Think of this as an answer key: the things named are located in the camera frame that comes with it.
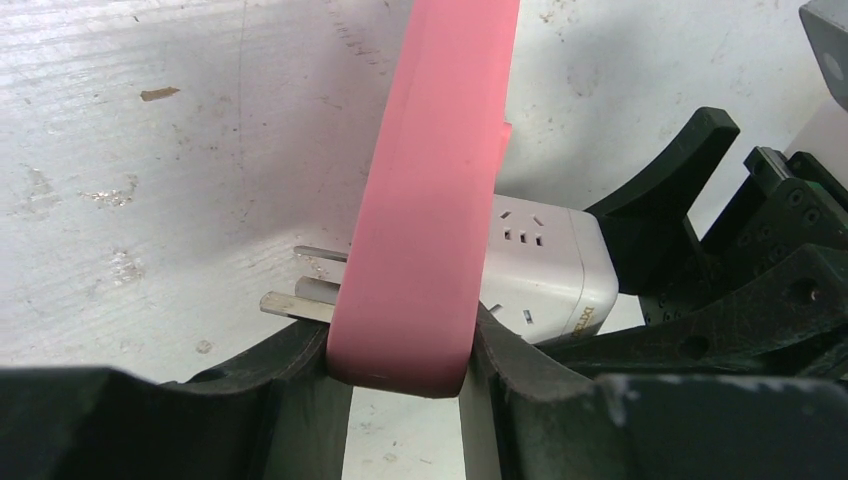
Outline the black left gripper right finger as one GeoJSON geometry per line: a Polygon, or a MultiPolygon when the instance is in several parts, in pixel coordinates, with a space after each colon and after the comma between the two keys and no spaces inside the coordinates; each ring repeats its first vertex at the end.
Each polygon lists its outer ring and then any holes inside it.
{"type": "Polygon", "coordinates": [[[843,479],[847,391],[805,378],[586,378],[485,308],[459,396],[470,479],[843,479]]]}

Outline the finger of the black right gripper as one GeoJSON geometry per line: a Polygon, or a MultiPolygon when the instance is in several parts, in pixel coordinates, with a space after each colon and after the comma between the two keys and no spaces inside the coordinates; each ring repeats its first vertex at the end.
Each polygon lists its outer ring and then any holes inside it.
{"type": "Polygon", "coordinates": [[[847,374],[847,254],[805,245],[749,284],[658,326],[543,353],[579,373],[717,373],[839,379],[847,374]]]}
{"type": "Polygon", "coordinates": [[[739,133],[725,110],[700,107],[646,167],[585,209],[621,293],[646,295],[684,263],[696,242],[688,212],[739,133]]]}

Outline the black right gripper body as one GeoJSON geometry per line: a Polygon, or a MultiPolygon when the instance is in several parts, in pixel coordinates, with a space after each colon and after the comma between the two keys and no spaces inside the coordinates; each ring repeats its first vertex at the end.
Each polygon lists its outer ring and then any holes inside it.
{"type": "Polygon", "coordinates": [[[678,319],[750,283],[805,244],[847,247],[847,191],[811,154],[768,147],[686,259],[639,298],[649,326],[678,319]]]}

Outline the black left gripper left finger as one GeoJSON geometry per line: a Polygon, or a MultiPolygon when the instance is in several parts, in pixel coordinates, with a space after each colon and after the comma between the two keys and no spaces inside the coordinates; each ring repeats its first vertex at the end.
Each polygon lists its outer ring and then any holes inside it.
{"type": "Polygon", "coordinates": [[[190,380],[5,368],[5,479],[337,479],[352,400],[327,330],[294,323],[190,380]]]}

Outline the white cube socket with tiger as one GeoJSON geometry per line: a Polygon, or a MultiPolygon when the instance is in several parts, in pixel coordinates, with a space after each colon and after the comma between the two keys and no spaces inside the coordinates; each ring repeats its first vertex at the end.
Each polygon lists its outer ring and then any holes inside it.
{"type": "Polygon", "coordinates": [[[304,277],[261,311],[329,323],[339,348],[394,340],[469,347],[478,305],[523,340],[595,333],[618,295],[599,223],[588,213],[487,191],[369,195],[337,294],[304,277]]]}

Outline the pink triangular socket base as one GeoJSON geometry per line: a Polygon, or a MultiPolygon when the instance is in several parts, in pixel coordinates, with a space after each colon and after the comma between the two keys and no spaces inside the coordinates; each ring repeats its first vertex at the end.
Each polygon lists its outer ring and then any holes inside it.
{"type": "Polygon", "coordinates": [[[417,1],[330,324],[342,382],[428,398],[470,358],[519,5],[417,1]]]}

